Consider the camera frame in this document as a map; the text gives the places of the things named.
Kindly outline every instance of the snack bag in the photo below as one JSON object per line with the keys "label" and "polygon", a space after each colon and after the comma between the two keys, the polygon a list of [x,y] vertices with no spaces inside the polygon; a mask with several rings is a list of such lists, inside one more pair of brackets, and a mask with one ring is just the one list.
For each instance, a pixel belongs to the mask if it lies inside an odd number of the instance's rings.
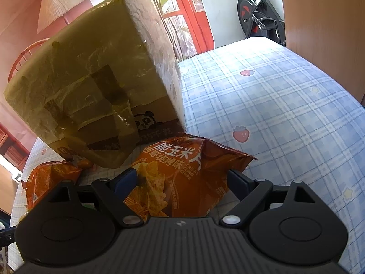
{"label": "snack bag", "polygon": [[148,216],[202,217],[228,191],[227,171],[243,171],[255,157],[214,141],[185,135],[146,147],[132,164],[138,186],[125,204]]}
{"label": "snack bag", "polygon": [[70,179],[76,183],[80,173],[80,168],[66,162],[46,162],[35,167],[27,182],[21,182],[26,191],[27,209],[31,210],[48,191],[62,180]]}

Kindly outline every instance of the cardboard box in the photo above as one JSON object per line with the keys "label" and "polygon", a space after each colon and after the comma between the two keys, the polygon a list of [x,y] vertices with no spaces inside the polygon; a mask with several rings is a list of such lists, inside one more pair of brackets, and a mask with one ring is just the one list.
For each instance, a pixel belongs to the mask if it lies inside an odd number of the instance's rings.
{"label": "cardboard box", "polygon": [[180,71],[151,0],[106,0],[50,38],[5,98],[65,159],[117,168],[138,143],[184,131]]}

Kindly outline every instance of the panda logo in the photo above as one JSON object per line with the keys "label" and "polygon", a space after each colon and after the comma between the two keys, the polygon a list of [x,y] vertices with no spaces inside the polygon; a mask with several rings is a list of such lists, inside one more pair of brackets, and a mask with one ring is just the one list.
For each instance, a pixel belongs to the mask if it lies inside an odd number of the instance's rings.
{"label": "panda logo", "polygon": [[161,124],[156,123],[156,120],[153,118],[153,112],[151,111],[146,111],[144,114],[136,114],[134,120],[139,131],[154,129],[157,125]]}

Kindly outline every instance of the orange chip bag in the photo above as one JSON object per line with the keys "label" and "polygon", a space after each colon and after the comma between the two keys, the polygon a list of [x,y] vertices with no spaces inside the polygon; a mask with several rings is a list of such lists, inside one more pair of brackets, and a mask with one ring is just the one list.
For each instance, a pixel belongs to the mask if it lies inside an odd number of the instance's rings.
{"label": "orange chip bag", "polygon": [[26,191],[28,210],[62,180],[70,179],[76,183],[80,173],[80,168],[58,161],[42,163],[35,167],[28,180],[21,182]]}
{"label": "orange chip bag", "polygon": [[209,139],[185,135],[146,147],[132,164],[138,186],[125,204],[148,216],[202,217],[228,191],[227,171],[255,157]]}

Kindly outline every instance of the red door frame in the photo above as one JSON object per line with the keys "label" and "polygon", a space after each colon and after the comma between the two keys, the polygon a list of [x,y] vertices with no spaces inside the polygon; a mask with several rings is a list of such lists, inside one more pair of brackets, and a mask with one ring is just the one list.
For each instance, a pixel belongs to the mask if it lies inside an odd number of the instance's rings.
{"label": "red door frame", "polygon": [[214,49],[213,35],[205,11],[196,11],[192,0],[176,0],[176,2],[180,10],[164,14],[163,17],[180,14],[184,16],[198,54]]}

